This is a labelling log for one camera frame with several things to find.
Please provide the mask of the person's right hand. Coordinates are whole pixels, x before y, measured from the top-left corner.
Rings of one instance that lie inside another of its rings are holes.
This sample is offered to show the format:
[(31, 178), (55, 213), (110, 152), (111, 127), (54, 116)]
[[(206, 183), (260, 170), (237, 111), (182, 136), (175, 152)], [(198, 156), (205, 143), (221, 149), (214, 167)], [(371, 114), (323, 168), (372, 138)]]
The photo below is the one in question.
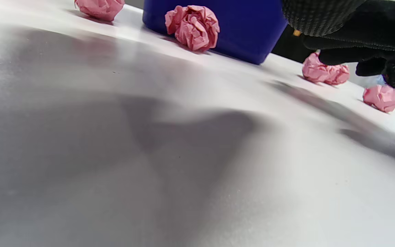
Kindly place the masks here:
[(368, 0), (336, 32), (302, 41), (323, 64), (356, 62), (356, 75), (382, 75), (395, 89), (395, 1)]

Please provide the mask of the person's left hand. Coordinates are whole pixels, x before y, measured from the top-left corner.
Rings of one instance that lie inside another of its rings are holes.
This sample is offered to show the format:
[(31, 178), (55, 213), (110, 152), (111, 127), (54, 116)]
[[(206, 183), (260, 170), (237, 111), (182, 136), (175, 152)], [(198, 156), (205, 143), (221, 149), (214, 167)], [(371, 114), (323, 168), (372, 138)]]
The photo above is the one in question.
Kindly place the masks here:
[(282, 0), (285, 19), (302, 34), (319, 37), (337, 31), (364, 0)]

